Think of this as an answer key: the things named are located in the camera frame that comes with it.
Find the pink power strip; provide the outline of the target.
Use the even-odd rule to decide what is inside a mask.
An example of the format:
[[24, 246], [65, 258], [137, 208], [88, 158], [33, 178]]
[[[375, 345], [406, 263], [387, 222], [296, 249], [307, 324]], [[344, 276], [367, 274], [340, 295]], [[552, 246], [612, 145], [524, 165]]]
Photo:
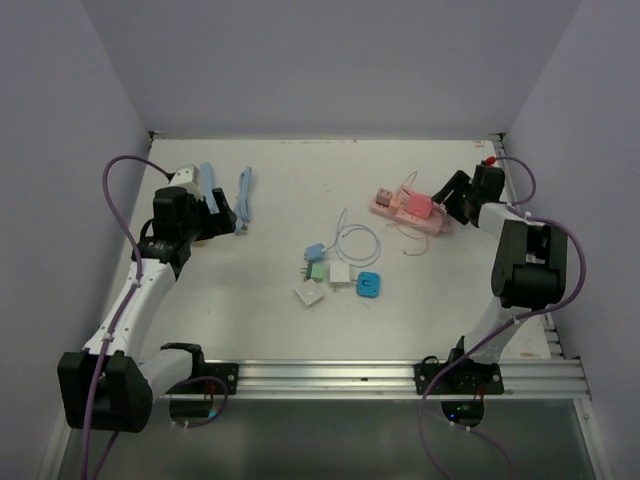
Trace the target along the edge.
[[392, 222], [411, 227], [417, 231], [427, 233], [429, 235], [439, 235], [440, 233], [444, 233], [451, 226], [449, 217], [442, 209], [435, 206], [434, 203], [431, 215], [426, 220], [419, 219], [407, 214], [405, 212], [406, 203], [407, 201], [402, 201], [402, 205], [397, 212], [390, 212], [389, 207], [384, 208], [380, 205], [377, 205], [375, 203], [375, 200], [373, 200], [369, 206], [369, 210], [375, 215], [384, 217], [388, 220], [391, 220]]

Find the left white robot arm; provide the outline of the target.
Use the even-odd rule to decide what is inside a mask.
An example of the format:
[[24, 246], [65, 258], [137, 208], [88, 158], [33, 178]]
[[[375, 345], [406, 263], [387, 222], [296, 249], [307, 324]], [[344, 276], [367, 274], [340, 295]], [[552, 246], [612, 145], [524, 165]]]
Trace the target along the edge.
[[153, 216], [132, 252], [115, 305], [81, 351], [66, 352], [59, 360], [71, 428], [138, 433], [153, 404], [175, 388], [193, 393], [209, 383], [218, 393], [229, 392], [224, 379], [208, 372], [197, 344], [167, 343], [153, 358], [140, 358], [151, 322], [189, 260], [192, 244], [235, 230], [236, 215], [224, 191], [215, 188], [212, 197], [217, 213], [183, 187], [156, 191]]

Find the blue round plug adapter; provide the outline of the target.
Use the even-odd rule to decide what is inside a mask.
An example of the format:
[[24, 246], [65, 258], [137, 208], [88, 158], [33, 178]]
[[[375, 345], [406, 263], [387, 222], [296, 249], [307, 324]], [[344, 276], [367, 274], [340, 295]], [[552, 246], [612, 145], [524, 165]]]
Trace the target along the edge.
[[375, 299], [381, 292], [381, 276], [376, 272], [361, 271], [358, 273], [354, 285], [359, 297]]

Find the light blue charger plug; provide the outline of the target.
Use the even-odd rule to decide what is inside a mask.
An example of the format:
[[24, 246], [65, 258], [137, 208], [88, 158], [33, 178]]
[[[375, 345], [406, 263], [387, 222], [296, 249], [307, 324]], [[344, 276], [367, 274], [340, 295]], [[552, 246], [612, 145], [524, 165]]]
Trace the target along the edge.
[[305, 249], [304, 259], [306, 262], [314, 263], [325, 259], [326, 247], [322, 243], [313, 244]]

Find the white cube charger plug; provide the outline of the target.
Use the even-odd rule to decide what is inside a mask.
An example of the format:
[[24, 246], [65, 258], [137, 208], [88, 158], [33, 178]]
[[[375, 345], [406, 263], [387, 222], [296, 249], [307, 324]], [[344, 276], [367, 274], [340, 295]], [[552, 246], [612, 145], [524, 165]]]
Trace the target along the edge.
[[332, 261], [329, 264], [329, 285], [338, 290], [348, 288], [352, 284], [351, 266], [342, 261]]

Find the blue power strip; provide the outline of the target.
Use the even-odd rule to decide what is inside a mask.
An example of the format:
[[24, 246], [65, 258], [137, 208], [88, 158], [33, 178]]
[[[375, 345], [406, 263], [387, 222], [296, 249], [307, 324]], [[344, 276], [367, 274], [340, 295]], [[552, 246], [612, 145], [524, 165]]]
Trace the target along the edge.
[[213, 195], [214, 172], [212, 165], [209, 162], [204, 162], [200, 165], [200, 177], [201, 177], [201, 189], [204, 195], [209, 212], [213, 215], [219, 212], [216, 200]]

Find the green charger plug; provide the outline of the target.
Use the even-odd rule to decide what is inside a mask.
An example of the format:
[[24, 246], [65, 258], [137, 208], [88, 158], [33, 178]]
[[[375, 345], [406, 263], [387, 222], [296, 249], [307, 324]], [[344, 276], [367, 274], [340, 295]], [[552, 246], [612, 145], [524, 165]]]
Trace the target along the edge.
[[310, 262], [301, 269], [305, 281], [313, 280], [316, 283], [323, 283], [327, 273], [328, 266], [320, 262]]

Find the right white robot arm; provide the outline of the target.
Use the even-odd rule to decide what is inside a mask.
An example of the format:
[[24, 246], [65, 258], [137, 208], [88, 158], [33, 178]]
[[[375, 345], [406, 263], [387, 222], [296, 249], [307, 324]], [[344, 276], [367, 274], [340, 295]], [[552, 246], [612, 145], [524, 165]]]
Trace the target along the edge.
[[477, 364], [497, 363], [520, 326], [560, 305], [565, 295], [568, 233], [501, 202], [505, 181], [502, 170], [481, 163], [472, 176], [456, 171], [433, 196], [451, 218], [498, 240], [489, 306], [461, 338], [463, 358], [445, 369], [447, 384], [461, 393], [480, 382]]

